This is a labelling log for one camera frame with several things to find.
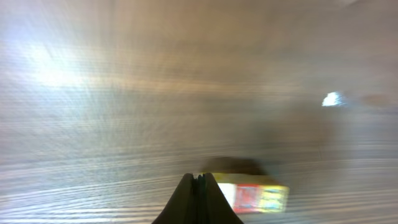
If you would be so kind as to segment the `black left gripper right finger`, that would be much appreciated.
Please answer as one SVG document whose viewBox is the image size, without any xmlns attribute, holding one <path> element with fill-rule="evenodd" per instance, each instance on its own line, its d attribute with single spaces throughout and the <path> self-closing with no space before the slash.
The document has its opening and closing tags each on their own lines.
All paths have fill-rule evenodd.
<svg viewBox="0 0 398 224">
<path fill-rule="evenodd" d="M 243 224 L 237 214 L 233 212 L 211 173 L 199 175 L 197 182 L 197 223 Z"/>
</svg>

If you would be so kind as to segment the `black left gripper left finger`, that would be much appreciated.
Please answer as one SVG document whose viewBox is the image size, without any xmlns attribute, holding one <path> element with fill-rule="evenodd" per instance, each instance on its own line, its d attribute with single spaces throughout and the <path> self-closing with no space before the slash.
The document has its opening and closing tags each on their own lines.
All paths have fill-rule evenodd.
<svg viewBox="0 0 398 224">
<path fill-rule="evenodd" d="M 185 174 L 166 206 L 152 224 L 194 224 L 197 221 L 198 181 Z"/>
</svg>

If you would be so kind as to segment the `red M wooden block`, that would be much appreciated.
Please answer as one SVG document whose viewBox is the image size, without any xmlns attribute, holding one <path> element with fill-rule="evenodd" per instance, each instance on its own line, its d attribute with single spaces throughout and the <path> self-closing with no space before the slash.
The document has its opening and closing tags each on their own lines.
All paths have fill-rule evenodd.
<svg viewBox="0 0 398 224">
<path fill-rule="evenodd" d="M 237 214 L 258 213 L 260 184 L 251 179 L 238 179 L 235 183 L 233 210 Z"/>
</svg>

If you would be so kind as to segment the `yellow K wooden block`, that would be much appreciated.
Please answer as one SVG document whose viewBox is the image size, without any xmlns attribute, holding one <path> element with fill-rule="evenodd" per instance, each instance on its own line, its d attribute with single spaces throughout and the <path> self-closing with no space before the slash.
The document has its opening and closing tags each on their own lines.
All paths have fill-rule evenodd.
<svg viewBox="0 0 398 224">
<path fill-rule="evenodd" d="M 259 184 L 258 210 L 261 213 L 285 212 L 290 189 L 278 181 L 265 177 Z"/>
</svg>

